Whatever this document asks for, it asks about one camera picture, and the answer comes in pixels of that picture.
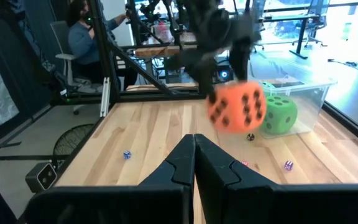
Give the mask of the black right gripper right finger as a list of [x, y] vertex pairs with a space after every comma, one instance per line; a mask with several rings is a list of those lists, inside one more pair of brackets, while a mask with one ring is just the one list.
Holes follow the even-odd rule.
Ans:
[[358, 224], [358, 184], [276, 184], [204, 135], [195, 143], [207, 223]]

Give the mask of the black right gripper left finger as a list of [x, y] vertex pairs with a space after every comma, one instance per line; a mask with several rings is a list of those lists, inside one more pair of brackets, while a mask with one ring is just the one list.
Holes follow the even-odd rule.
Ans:
[[185, 135], [139, 185], [54, 187], [25, 210], [27, 223], [193, 223], [195, 137]]

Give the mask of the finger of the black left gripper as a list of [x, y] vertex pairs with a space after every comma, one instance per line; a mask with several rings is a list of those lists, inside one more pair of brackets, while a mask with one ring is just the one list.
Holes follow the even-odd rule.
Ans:
[[247, 67], [251, 46], [247, 42], [233, 43], [229, 51], [229, 64], [239, 81], [247, 81]]
[[216, 102], [216, 93], [213, 86], [215, 71], [216, 63], [212, 58], [201, 61], [195, 67], [195, 80], [198, 82], [200, 92], [208, 97], [210, 103]]

